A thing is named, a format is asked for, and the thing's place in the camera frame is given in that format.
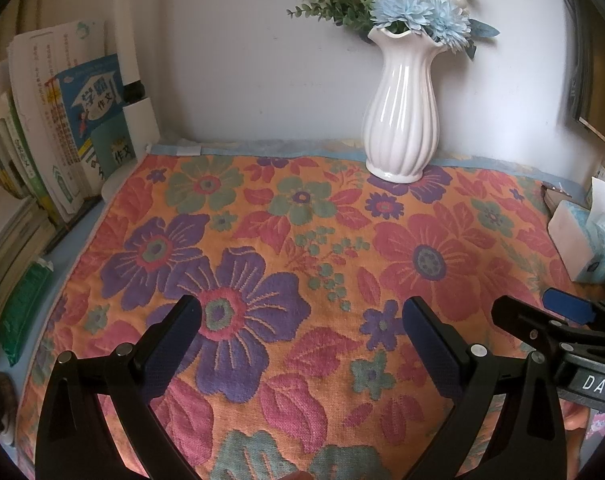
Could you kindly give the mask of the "right hand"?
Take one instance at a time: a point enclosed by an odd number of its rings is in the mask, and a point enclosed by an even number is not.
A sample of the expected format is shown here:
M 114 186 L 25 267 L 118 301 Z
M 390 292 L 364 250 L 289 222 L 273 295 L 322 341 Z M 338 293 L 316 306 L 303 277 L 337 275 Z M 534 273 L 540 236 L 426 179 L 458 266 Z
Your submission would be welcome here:
M 566 400 L 561 401 L 564 428 L 566 431 L 585 431 L 590 419 L 590 408 Z

